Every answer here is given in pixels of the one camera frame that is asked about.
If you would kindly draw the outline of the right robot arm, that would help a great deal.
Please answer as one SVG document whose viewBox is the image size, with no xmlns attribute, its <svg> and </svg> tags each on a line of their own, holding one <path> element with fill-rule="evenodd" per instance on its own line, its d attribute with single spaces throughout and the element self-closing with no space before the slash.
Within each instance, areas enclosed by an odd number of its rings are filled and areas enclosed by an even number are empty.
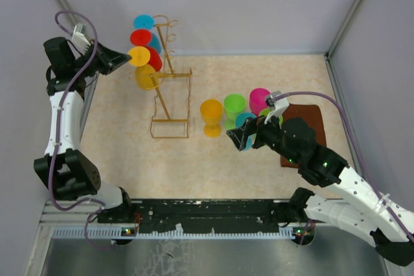
<svg viewBox="0 0 414 276">
<path fill-rule="evenodd" d="M 298 173 L 309 184 L 326 188 L 347 202 L 341 206 L 300 188 L 296 192 L 305 198 L 289 205 L 294 220 L 308 218 L 328 223 L 366 241 L 393 264 L 413 263 L 413 212 L 374 189 L 338 153 L 317 143 L 315 130 L 303 119 L 279 123 L 275 116 L 269 120 L 264 116 L 249 117 L 226 134 L 240 151 L 254 135 L 254 149 L 269 147 L 298 165 Z"/>
</svg>

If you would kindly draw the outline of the green wine glass front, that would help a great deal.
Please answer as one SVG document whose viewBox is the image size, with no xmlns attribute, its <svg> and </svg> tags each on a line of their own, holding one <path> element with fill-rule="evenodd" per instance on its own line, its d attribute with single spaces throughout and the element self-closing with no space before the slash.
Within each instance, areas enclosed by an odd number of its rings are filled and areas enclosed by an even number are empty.
<svg viewBox="0 0 414 276">
<path fill-rule="evenodd" d="M 235 119 L 245 111 L 246 100 L 241 94 L 229 94 L 223 101 L 224 112 L 226 120 L 224 126 L 226 130 L 233 129 L 235 127 Z"/>
</svg>

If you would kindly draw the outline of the orange wine glass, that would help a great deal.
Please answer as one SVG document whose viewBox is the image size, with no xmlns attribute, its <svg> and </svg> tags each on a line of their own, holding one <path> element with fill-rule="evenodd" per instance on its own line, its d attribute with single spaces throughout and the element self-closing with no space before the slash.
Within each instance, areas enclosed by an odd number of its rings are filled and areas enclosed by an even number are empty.
<svg viewBox="0 0 414 276">
<path fill-rule="evenodd" d="M 144 90 L 154 89 L 158 86 L 155 69 L 149 64 L 151 53 L 146 47 L 133 47 L 128 52 L 131 59 L 129 63 L 135 67 L 136 84 Z"/>
<path fill-rule="evenodd" d="M 221 118 L 223 106 L 215 99 L 204 101 L 200 107 L 201 118 L 204 122 L 204 135 L 209 138 L 216 138 L 221 134 Z"/>
</svg>

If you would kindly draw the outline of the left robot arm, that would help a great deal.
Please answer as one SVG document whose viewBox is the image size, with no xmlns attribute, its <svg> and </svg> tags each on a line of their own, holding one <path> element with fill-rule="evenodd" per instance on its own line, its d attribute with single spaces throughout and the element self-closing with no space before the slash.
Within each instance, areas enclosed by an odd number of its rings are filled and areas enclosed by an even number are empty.
<svg viewBox="0 0 414 276">
<path fill-rule="evenodd" d="M 121 222 L 135 214 L 129 195 L 121 187 L 101 179 L 98 168 L 81 152 L 81 118 L 86 79 L 96 73 L 108 75 L 131 58 L 95 41 L 75 57 L 64 37 L 43 44 L 50 61 L 47 94 L 52 109 L 50 136 L 43 157 L 34 160 L 34 170 L 50 193 L 55 208 L 66 211 L 61 201 L 78 206 L 98 204 Z"/>
</svg>

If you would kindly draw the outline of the orange wine glass front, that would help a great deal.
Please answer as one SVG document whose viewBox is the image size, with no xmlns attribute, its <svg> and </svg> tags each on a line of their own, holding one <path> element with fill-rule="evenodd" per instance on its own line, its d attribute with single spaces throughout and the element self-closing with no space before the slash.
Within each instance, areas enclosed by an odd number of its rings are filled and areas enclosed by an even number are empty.
<svg viewBox="0 0 414 276">
<path fill-rule="evenodd" d="M 204 122 L 204 135 L 209 138 L 216 138 L 221 134 L 221 118 L 223 106 L 215 99 L 204 101 L 200 107 L 201 118 Z"/>
</svg>

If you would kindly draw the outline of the pink wine glass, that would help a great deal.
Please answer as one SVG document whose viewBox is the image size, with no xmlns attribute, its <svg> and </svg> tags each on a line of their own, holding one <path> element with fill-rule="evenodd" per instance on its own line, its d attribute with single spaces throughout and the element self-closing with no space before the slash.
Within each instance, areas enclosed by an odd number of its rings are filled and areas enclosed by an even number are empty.
<svg viewBox="0 0 414 276">
<path fill-rule="evenodd" d="M 249 95 L 249 107 L 253 114 L 256 116 L 267 108 L 265 98 L 270 94 L 270 91 L 264 88 L 256 88 L 250 92 Z"/>
</svg>

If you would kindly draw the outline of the gold wire glass rack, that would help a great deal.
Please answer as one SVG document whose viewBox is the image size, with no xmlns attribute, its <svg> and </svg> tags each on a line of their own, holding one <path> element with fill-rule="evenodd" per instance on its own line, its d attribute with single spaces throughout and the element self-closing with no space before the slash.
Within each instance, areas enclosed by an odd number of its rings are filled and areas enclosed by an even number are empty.
<svg viewBox="0 0 414 276">
<path fill-rule="evenodd" d="M 152 32 L 157 35 L 161 44 L 162 68 L 155 73 L 158 86 L 145 90 L 155 93 L 149 133 L 153 139 L 158 140 L 185 139 L 190 136 L 192 70 L 176 69 L 173 63 L 175 51 L 171 48 L 171 44 L 177 38 L 173 28 L 178 25 L 178 21 L 163 15 L 151 17 L 155 21 Z"/>
</svg>

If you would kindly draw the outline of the teal wine glass front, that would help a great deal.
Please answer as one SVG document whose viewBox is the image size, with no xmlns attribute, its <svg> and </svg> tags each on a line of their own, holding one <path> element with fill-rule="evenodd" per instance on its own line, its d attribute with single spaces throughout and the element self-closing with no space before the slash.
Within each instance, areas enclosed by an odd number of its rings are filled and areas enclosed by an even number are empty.
<svg viewBox="0 0 414 276">
<path fill-rule="evenodd" d="M 246 119 L 255 118 L 255 117 L 256 117 L 256 115 L 251 113 L 251 112 L 243 112 L 243 113 L 239 114 L 237 116 L 237 118 L 235 119 L 235 127 L 236 128 L 241 127 L 244 124 Z M 244 148 L 244 151 L 247 151 L 251 148 L 252 142 L 253 142 L 253 135 L 250 135 L 248 137 L 247 142 L 246 142 L 246 147 Z"/>
</svg>

